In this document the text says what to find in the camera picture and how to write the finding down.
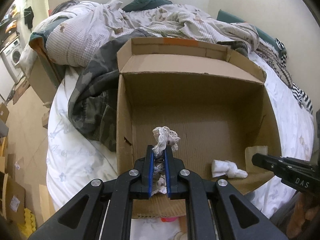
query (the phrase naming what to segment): washing machine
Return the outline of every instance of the washing machine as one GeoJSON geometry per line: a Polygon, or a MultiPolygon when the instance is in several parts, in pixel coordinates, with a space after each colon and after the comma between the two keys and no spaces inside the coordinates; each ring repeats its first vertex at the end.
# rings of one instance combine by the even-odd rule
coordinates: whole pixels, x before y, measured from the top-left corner
{"type": "Polygon", "coordinates": [[[19,60],[23,48],[21,46],[19,38],[16,38],[11,42],[1,53],[2,60],[6,66],[10,76],[16,84],[19,83],[23,77],[23,72],[20,69],[19,60]]]}

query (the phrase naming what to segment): cardboard piece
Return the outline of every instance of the cardboard piece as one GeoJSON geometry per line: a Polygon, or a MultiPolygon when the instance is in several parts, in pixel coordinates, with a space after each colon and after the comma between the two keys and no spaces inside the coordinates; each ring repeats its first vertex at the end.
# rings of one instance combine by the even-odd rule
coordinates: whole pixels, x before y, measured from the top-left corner
{"type": "Polygon", "coordinates": [[[24,203],[26,190],[8,174],[0,172],[2,184],[2,216],[18,224],[24,224],[24,203]]]}
{"type": "Polygon", "coordinates": [[[268,146],[252,146],[245,149],[245,167],[247,172],[259,173],[263,170],[260,167],[254,166],[252,163],[252,156],[256,153],[268,155],[268,146]]]}
{"type": "Polygon", "coordinates": [[[4,105],[4,103],[0,104],[0,119],[5,123],[7,122],[9,115],[9,110],[8,108],[4,105]]]}
{"type": "Polygon", "coordinates": [[[49,123],[49,114],[50,114],[50,110],[45,113],[42,118],[41,118],[41,121],[42,121],[42,127],[43,128],[48,128],[48,123],[49,123]]]}
{"type": "Polygon", "coordinates": [[[50,217],[52,217],[52,215],[55,213],[55,210],[47,186],[39,185],[39,192],[43,222],[46,222],[50,217]]]}
{"type": "Polygon", "coordinates": [[[0,145],[0,171],[5,173],[8,163],[8,154],[7,154],[7,147],[8,147],[8,137],[4,137],[1,139],[2,143],[0,145]]]}
{"type": "Polygon", "coordinates": [[[36,92],[43,103],[53,101],[54,95],[57,92],[57,88],[50,80],[46,70],[41,64],[39,57],[36,58],[36,61],[33,64],[28,81],[32,89],[36,92]]]}
{"type": "MultiPolygon", "coordinates": [[[[174,153],[186,169],[212,179],[212,160],[245,170],[245,149],[268,146],[281,156],[275,115],[264,87],[265,72],[221,45],[175,38],[134,38],[117,54],[117,165],[121,174],[155,144],[152,130],[168,126],[181,138],[174,153]]],[[[262,171],[229,181],[243,194],[273,177],[262,171]]],[[[185,215],[184,200],[157,194],[134,201],[132,215],[185,215]]]]}

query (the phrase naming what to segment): dark green pillow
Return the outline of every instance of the dark green pillow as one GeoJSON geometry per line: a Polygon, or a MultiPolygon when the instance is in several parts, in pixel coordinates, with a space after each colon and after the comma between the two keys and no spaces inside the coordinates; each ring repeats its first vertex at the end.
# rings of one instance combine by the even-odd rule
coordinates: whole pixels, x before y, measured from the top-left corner
{"type": "Polygon", "coordinates": [[[144,11],[157,8],[164,4],[172,4],[172,2],[168,0],[134,0],[122,9],[125,12],[144,11]]]}
{"type": "MultiPolygon", "coordinates": [[[[225,22],[225,23],[244,23],[246,21],[244,21],[243,19],[240,19],[237,16],[234,16],[230,13],[227,13],[225,11],[220,10],[217,16],[217,20],[221,21],[221,22],[225,22]]],[[[264,41],[270,43],[273,47],[275,47],[275,49],[278,51],[279,55],[281,54],[281,49],[278,47],[275,38],[272,38],[271,36],[269,36],[268,34],[266,34],[265,32],[263,32],[262,30],[260,30],[259,28],[257,28],[257,32],[260,36],[261,39],[263,39],[264,41]]]]}

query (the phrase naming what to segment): blue gripper pad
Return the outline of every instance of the blue gripper pad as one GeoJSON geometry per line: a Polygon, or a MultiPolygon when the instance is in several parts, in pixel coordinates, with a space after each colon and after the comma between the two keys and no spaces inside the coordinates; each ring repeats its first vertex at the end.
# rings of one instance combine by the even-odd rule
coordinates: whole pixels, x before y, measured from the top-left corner
{"type": "Polygon", "coordinates": [[[167,150],[164,150],[164,171],[165,171],[165,181],[167,183],[167,196],[171,197],[171,185],[170,185],[170,170],[169,170],[169,162],[167,156],[167,150]]]}
{"type": "Polygon", "coordinates": [[[151,192],[152,192],[152,182],[153,182],[153,172],[154,172],[154,166],[155,166],[155,156],[153,153],[153,150],[150,152],[150,166],[149,166],[149,187],[148,187],[148,196],[151,198],[151,192]]]}

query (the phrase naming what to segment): yellow foam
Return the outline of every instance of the yellow foam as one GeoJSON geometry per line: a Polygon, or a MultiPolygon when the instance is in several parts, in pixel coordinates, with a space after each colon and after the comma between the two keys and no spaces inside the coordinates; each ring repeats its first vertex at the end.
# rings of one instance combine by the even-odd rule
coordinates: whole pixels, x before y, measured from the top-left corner
{"type": "Polygon", "coordinates": [[[24,218],[26,223],[24,225],[18,224],[18,227],[26,237],[29,237],[34,231],[36,231],[36,218],[28,208],[24,209],[24,218]]]}

